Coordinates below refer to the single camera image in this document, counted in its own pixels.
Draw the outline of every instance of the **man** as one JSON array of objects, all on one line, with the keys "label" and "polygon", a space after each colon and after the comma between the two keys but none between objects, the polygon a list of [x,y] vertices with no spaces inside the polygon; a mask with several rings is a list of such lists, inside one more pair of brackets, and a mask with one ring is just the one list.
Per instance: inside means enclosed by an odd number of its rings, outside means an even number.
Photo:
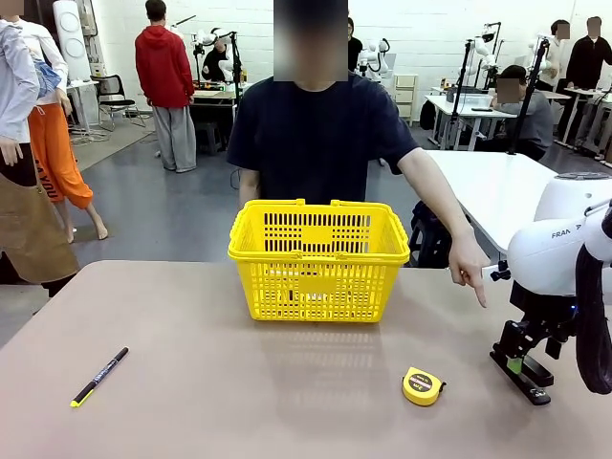
[{"label": "man", "polygon": [[68,64],[62,57],[49,31],[19,16],[3,17],[21,29],[21,36],[37,60],[48,60],[61,81],[54,93],[41,98],[28,118],[32,149],[38,177],[64,224],[68,242],[75,239],[75,225],[66,206],[66,198],[83,209],[92,219],[98,239],[106,239],[108,230],[94,207],[94,192],[83,181],[70,142],[66,117],[72,105],[66,95]]},{"label": "man", "polygon": [[54,296],[78,263],[37,181],[28,115],[38,78],[19,29],[0,19],[0,248],[22,279]]},{"label": "man", "polygon": [[[523,107],[522,100],[527,94],[527,71],[520,65],[511,65],[504,70],[498,80],[518,80],[518,94],[520,102],[498,103],[497,96],[493,98],[491,107],[495,110],[513,115],[520,114]],[[553,111],[546,97],[535,90],[527,108],[527,115],[516,144],[516,152],[539,161],[546,154],[548,148],[553,144],[554,129]],[[514,138],[516,120],[506,120],[506,134],[500,138],[490,141],[477,142],[477,151],[508,151]]]},{"label": "man", "polygon": [[[587,22],[588,35],[576,42],[572,49],[569,64],[567,65],[567,88],[596,89],[601,77],[601,65],[605,61],[612,65],[612,49],[610,44],[602,38],[601,18],[591,17]],[[564,133],[567,123],[572,116],[574,101],[577,95],[571,93],[572,100],[565,104],[563,116],[558,124],[558,132]],[[579,105],[578,113],[582,113],[584,104]],[[573,139],[579,126],[577,116],[568,139]]]},{"label": "man", "polygon": [[153,107],[164,168],[188,172],[196,167],[195,128],[189,114],[195,90],[185,44],[165,28],[162,0],[147,0],[145,7],[151,25],[136,38],[136,70]]},{"label": "man", "polygon": [[540,91],[555,91],[557,87],[559,75],[561,73],[561,40],[565,39],[564,37],[567,36],[564,29],[569,28],[569,26],[570,23],[565,19],[559,19],[551,26],[551,35],[553,35],[555,39],[550,42],[546,54],[548,68],[540,74],[539,80],[535,84],[536,89]]},{"label": "man", "polygon": [[253,199],[363,201],[368,162],[385,158],[444,223],[453,238],[452,279],[470,284],[484,306],[489,260],[437,164],[380,84],[345,71],[344,81],[329,79],[343,45],[343,6],[336,2],[335,15],[334,3],[283,2],[295,80],[268,78],[244,95],[229,141],[229,162],[242,169],[240,206]]},{"label": "man", "polygon": [[353,36],[355,31],[355,23],[353,19],[348,18],[348,70],[355,72],[357,68],[357,60],[360,57],[363,45],[361,42]]},{"label": "man", "polygon": [[[213,29],[210,33],[215,33],[217,29]],[[202,69],[202,77],[209,81],[225,81],[225,75],[219,68],[219,62],[222,60],[228,60],[226,52],[228,50],[227,45],[223,40],[217,40],[212,50],[207,54],[204,59],[204,68]]]}]

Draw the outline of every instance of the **yellow tape measure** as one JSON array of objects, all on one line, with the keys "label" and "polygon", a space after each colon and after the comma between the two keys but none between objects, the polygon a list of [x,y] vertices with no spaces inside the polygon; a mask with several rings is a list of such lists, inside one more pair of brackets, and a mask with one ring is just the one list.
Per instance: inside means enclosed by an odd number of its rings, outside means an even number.
[{"label": "yellow tape measure", "polygon": [[445,385],[447,384],[435,376],[411,367],[404,376],[402,391],[404,396],[414,404],[430,406],[438,400]]}]

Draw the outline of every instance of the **yellow plastic shopping basket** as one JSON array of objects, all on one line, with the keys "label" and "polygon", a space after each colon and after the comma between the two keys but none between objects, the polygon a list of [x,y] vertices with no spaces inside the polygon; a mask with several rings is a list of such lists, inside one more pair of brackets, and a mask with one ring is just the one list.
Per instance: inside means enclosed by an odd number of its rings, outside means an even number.
[{"label": "yellow plastic shopping basket", "polygon": [[385,204],[250,201],[230,239],[257,320],[378,322],[409,257]]}]

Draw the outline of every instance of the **gray shirt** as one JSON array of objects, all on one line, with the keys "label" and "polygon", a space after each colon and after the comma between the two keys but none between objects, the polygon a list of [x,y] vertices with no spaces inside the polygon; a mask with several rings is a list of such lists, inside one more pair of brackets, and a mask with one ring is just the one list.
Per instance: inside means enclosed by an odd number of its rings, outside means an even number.
[{"label": "gray shirt", "polygon": [[[522,106],[523,102],[502,103],[497,109],[500,112],[518,115]],[[547,150],[553,144],[554,126],[555,120],[551,104],[542,93],[535,90],[527,108],[527,117],[520,131],[520,139],[533,142],[542,150]],[[506,120],[506,130],[509,137],[513,135],[515,127],[516,120]]]},{"label": "gray shirt", "polygon": [[0,19],[0,136],[30,142],[28,115],[38,98],[38,76],[19,29]]}]

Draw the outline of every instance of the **brown apron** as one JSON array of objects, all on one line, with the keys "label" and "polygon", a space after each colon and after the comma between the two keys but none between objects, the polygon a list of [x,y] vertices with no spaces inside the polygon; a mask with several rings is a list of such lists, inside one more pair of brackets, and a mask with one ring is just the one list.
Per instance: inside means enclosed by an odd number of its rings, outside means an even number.
[{"label": "brown apron", "polygon": [[33,284],[78,272],[77,259],[38,181],[20,186],[0,174],[0,248],[21,278]]}]

